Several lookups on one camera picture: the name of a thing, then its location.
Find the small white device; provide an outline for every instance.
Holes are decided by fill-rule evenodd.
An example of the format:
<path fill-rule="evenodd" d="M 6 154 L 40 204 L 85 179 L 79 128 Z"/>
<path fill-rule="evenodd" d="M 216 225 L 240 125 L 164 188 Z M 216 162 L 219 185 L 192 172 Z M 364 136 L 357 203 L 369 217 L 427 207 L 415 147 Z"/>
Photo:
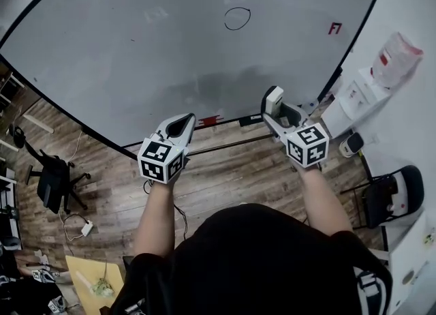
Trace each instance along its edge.
<path fill-rule="evenodd" d="M 94 227 L 94 223 L 92 223 L 92 221 L 89 220 L 82 228 L 83 236 L 85 236 L 85 237 L 88 236 L 93 227 Z"/>
<path fill-rule="evenodd" d="M 313 124 L 308 114 L 292 104 L 283 102 L 283 90 L 271 87 L 262 100 L 262 118 L 274 136 L 286 146 L 286 154 L 302 167 L 325 160 L 329 138 L 321 124 Z M 288 126 L 281 118 L 285 117 Z"/>
<path fill-rule="evenodd" d="M 184 167 L 195 124 L 194 114 L 177 115 L 166 119 L 150 138 L 145 138 L 138 153 L 141 176 L 169 183 Z"/>
<path fill-rule="evenodd" d="M 353 133 L 339 145 L 339 152 L 345 158 L 350 158 L 363 147 L 363 139 L 359 133 Z"/>

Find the desk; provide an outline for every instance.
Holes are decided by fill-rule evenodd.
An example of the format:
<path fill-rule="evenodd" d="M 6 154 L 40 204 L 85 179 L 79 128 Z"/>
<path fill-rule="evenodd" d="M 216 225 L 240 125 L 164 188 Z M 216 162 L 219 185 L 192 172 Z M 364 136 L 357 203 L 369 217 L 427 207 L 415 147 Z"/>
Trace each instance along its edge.
<path fill-rule="evenodd" d="M 16 200 L 15 200 L 16 181 L 8 178 L 8 177 L 14 177 L 15 172 L 8 168 L 6 170 L 6 175 L 7 177 L 0 176 L 0 181 L 7 183 L 6 187 L 9 189 L 9 191 L 3 191 L 2 193 L 0 193 L 0 203 L 3 208 L 5 208 L 6 205 L 9 205 L 10 207 L 16 207 Z M 15 219 L 9 219 L 9 223 L 10 223 L 10 230 L 8 229 L 6 232 L 1 231 L 0 233 L 2 235 L 9 235 L 19 239 L 20 231 L 18 227 L 18 222 Z"/>
<path fill-rule="evenodd" d="M 71 256 L 66 256 L 66 259 L 71 279 L 73 280 L 77 295 L 87 315 L 99 315 L 99 309 L 104 306 L 110 308 L 124 286 L 118 265 L 108 263 L 106 279 L 114 290 L 114 296 L 111 298 L 103 298 L 91 294 L 87 286 L 79 279 L 76 272 L 79 271 L 94 285 L 97 283 L 98 279 L 102 278 L 104 275 L 105 262 L 97 262 L 96 260 L 87 260 Z"/>
<path fill-rule="evenodd" d="M 408 298 L 421 269 L 429 261 L 433 250 L 432 244 L 424 244 L 424 238 L 431 231 L 426 213 L 423 211 L 394 248 L 388 252 L 371 250 L 378 259 L 389 262 L 393 281 L 389 315 L 395 313 Z"/>

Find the chair leg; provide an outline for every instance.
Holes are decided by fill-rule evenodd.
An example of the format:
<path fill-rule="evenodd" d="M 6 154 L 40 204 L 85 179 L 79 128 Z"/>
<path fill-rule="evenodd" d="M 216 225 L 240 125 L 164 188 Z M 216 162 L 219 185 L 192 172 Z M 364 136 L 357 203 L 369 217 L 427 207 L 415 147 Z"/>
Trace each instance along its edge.
<path fill-rule="evenodd" d="M 84 210 L 87 210 L 88 209 L 88 206 L 86 206 L 80 199 L 79 199 L 79 197 L 77 196 L 77 194 L 75 193 L 75 192 L 73 192 L 73 190 L 70 190 L 69 191 L 69 194 L 71 195 L 71 196 L 73 196 L 73 199 L 74 200 L 76 200 L 77 201 L 77 203 L 84 209 Z"/>
<path fill-rule="evenodd" d="M 396 170 L 396 171 L 394 171 L 394 172 L 392 172 L 392 173 L 389 173 L 388 175 L 384 175 L 384 176 L 382 176 L 382 177 L 391 177 L 391 176 L 397 174 L 398 172 L 401 172 L 401 170 L 402 170 L 402 168 L 400 168 L 399 170 Z"/>
<path fill-rule="evenodd" d="M 394 172 L 393 174 L 389 174 L 389 175 L 382 175 L 382 176 L 375 176 L 375 177 L 371 177 L 371 179 L 369 179 L 369 181 L 371 183 L 374 183 L 376 181 L 382 181 L 383 179 L 389 178 L 391 176 L 393 176 L 395 173 L 397 173 L 398 171 Z"/>
<path fill-rule="evenodd" d="M 29 165 L 29 167 L 27 168 L 26 185 L 29 184 L 30 177 L 41 177 L 41 172 L 33 170 L 32 165 Z"/>
<path fill-rule="evenodd" d="M 70 214 L 71 213 L 71 210 L 68 209 L 68 196 L 69 196 L 69 193 L 67 192 L 67 193 L 65 193 L 65 195 L 63 197 L 63 211 L 66 214 Z"/>
<path fill-rule="evenodd" d="M 79 181 L 81 181 L 83 179 L 83 177 L 86 177 L 87 179 L 91 178 L 91 175 L 89 173 L 83 173 L 83 175 L 73 179 L 72 181 L 70 181 L 69 185 L 72 187 L 74 187 Z"/>
<path fill-rule="evenodd" d="M 345 194 L 346 192 L 351 192 L 351 191 L 353 191 L 353 190 L 356 190 L 356 189 L 360 189 L 360 188 L 366 187 L 366 186 L 368 186 L 368 185 L 371 185 L 371 183 L 365 183 L 365 184 L 362 184 L 362 185 L 358 185 L 358 186 L 356 186 L 356 187 L 351 187 L 350 189 L 342 190 L 342 191 L 340 192 L 340 194 Z"/>

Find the black office chair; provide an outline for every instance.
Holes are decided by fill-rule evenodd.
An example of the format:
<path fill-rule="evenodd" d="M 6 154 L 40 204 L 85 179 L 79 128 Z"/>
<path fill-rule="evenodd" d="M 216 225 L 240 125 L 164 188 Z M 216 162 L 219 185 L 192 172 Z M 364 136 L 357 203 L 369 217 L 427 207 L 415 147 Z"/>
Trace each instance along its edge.
<path fill-rule="evenodd" d="M 392 195 L 399 193 L 399 187 L 394 176 L 397 173 L 403 176 L 407 191 L 404 193 L 407 197 L 407 213 L 402 215 L 394 215 L 394 209 L 392 208 Z M 422 175 L 420 170 L 412 165 L 402 167 L 388 175 L 371 177 L 368 183 L 343 190 L 341 194 L 366 186 L 367 188 L 362 194 L 362 203 L 368 228 L 376 228 L 381 223 L 390 222 L 416 212 L 424 201 Z"/>
<path fill-rule="evenodd" d="M 9 127 L 9 134 L 14 137 L 14 143 L 18 148 L 26 147 L 27 151 L 43 166 L 41 172 L 34 171 L 32 165 L 29 166 L 26 176 L 26 185 L 29 183 L 30 177 L 40 177 L 37 194 L 43 201 L 44 207 L 49 208 L 53 213 L 58 213 L 63 196 L 63 210 L 66 214 L 69 214 L 70 210 L 67 207 L 68 198 L 69 195 L 71 195 L 83 209 L 88 209 L 74 192 L 74 189 L 77 182 L 82 178 L 91 178 L 89 173 L 83 173 L 79 177 L 70 181 L 69 168 L 74 167 L 74 164 L 71 162 L 68 162 L 67 164 L 65 161 L 61 160 L 59 156 L 49 156 L 42 150 L 40 150 L 42 155 L 38 154 L 26 141 L 26 136 L 19 127 L 11 125 Z"/>

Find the cable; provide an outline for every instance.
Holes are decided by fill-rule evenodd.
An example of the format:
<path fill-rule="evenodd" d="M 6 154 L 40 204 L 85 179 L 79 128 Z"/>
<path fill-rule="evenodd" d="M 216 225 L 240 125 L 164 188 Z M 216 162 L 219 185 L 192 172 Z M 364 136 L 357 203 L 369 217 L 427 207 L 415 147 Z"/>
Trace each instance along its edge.
<path fill-rule="evenodd" d="M 70 310 L 72 307 L 74 308 L 74 307 L 78 307 L 78 306 L 80 306 L 80 303 L 74 304 L 74 305 L 72 305 L 72 306 L 70 306 L 70 307 L 66 307 L 66 308 L 65 308 L 65 311 L 66 311 L 66 310 Z"/>
<path fill-rule="evenodd" d="M 78 138 L 78 140 L 77 140 L 76 151 L 74 152 L 73 156 L 71 156 L 71 157 L 69 158 L 69 160 L 67 161 L 67 163 L 68 163 L 68 162 L 71 162 L 71 160 L 72 160 L 72 159 L 74 158 L 74 156 L 76 155 L 77 150 L 79 149 L 79 142 L 80 142 L 80 137 L 82 136 L 82 133 L 83 133 L 83 131 L 80 131 L 79 138 Z"/>
<path fill-rule="evenodd" d="M 145 194 L 150 195 L 150 193 L 145 190 L 145 185 L 149 184 L 150 188 L 151 188 L 154 183 L 155 183 L 155 181 L 153 181 L 151 179 L 147 179 L 144 182 L 144 185 L 142 186 L 142 189 L 144 189 Z M 182 215 L 183 221 L 185 222 L 185 231 L 183 232 L 183 241 L 185 241 L 186 240 L 186 234 L 188 233 L 188 221 L 187 221 L 187 218 L 186 218 L 186 213 L 183 210 L 179 209 L 176 206 L 176 204 L 174 204 L 174 208 Z"/>
<path fill-rule="evenodd" d="M 82 219 L 85 221 L 85 224 L 88 224 L 88 223 L 89 223 L 89 221 L 88 221 L 87 219 L 85 219 L 83 216 L 81 216 L 81 215 L 78 214 L 78 213 L 73 213 L 73 214 L 69 215 L 68 217 L 66 217 L 64 220 L 62 220 L 62 217 L 61 217 L 61 211 L 59 210 L 59 219 L 61 220 L 62 227 L 63 227 L 63 232 L 65 233 L 65 242 L 67 243 L 67 247 L 68 247 L 69 251 L 71 252 L 71 254 L 72 254 L 73 256 L 74 256 L 74 253 L 73 253 L 71 247 L 69 246 L 68 241 L 71 242 L 71 241 L 73 241 L 74 239 L 79 239 L 79 238 L 81 238 L 81 237 L 84 236 L 83 234 L 81 234 L 80 236 L 73 237 L 72 239 L 70 239 L 70 237 L 68 236 L 67 229 L 66 229 L 66 227 L 65 227 L 65 222 L 67 221 L 68 218 L 74 217 L 75 215 L 77 215 L 78 217 L 82 218 Z"/>

